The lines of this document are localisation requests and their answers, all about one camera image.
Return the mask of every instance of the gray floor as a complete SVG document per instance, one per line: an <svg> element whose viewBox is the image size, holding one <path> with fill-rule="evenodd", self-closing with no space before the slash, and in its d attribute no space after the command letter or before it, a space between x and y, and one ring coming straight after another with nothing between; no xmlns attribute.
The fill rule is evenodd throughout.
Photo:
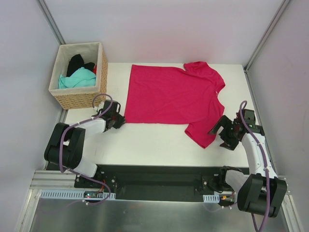
<svg viewBox="0 0 309 232"><path fill-rule="evenodd" d="M77 202L61 209L71 200L40 199L32 232L253 232L251 214L237 206L220 209L218 205L179 202L107 201L97 206ZM262 217L256 217L258 226ZM280 211L269 218L264 232L285 232Z"/></svg>

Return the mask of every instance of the black cloth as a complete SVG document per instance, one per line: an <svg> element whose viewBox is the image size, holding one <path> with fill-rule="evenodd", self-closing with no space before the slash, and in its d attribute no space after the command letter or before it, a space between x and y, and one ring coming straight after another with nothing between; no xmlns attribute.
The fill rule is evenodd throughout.
<svg viewBox="0 0 309 232"><path fill-rule="evenodd" d="M85 64L81 54L77 54L73 56L69 61L67 77L71 76L73 73L75 73L76 70L80 69L81 67L93 71L95 64L92 62Z"/></svg>

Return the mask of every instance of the red cloth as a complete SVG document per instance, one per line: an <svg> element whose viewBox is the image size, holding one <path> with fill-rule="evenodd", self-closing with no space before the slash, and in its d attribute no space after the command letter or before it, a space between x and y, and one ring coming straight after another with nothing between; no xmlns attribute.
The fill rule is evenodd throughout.
<svg viewBox="0 0 309 232"><path fill-rule="evenodd" d="M187 124L185 133L206 148L207 134L223 114L218 93L225 86L206 62L175 67L132 65L126 102L127 123Z"/></svg>

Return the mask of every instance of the metal frame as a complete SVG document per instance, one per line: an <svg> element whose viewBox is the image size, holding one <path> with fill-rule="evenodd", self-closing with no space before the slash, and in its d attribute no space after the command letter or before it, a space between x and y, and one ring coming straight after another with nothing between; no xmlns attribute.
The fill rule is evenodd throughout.
<svg viewBox="0 0 309 232"><path fill-rule="evenodd" d="M44 0L36 0L38 5L40 6L43 15L46 18L47 23L49 24L55 38L57 39L59 44L66 44L65 40L51 14L51 12L48 9L48 6ZM266 29L263 37L261 38L259 44L257 45L256 49L254 50L253 54L251 55L248 64L245 66L244 72L246 74L249 90L253 99L255 112L257 114L258 122L261 124L260 115L259 115L259 107L257 102L255 101L255 95L253 88L250 84L250 77L248 77L248 69L253 64L255 58L261 51L262 47L264 46L265 42L268 40L270 34L274 30L275 26L277 25L278 21L280 20L283 13L286 11L288 5L291 3L292 0L283 0L282 4L280 5L279 9L277 10L275 16L273 17L271 23L269 24L268 28ZM67 110L62 110L58 122L64 122ZM24 204L24 207L21 212L21 216L16 228L16 231L20 232L28 232L31 228L33 218L35 215L35 211L38 205L38 201L42 192L42 189L74 189L74 181L75 181L75 175L71 173L67 174L61 174L58 171L36 171ZM291 194L291 191L288 187L287 195L284 198L284 201L282 203L282 209L285 215L285 219L287 221L287 225L289 228L289 231L291 232L303 232L304 229L301 225L301 222L299 220L299 216L297 214L294 200Z"/></svg>

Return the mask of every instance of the pile of clothes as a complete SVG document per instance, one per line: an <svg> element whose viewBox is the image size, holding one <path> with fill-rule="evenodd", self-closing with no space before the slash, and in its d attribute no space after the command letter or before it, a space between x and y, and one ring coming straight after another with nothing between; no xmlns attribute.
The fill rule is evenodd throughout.
<svg viewBox="0 0 309 232"><path fill-rule="evenodd" d="M58 88L78 88L96 85L97 66L84 63L81 54L73 56L69 62L67 77L60 75Z"/></svg>

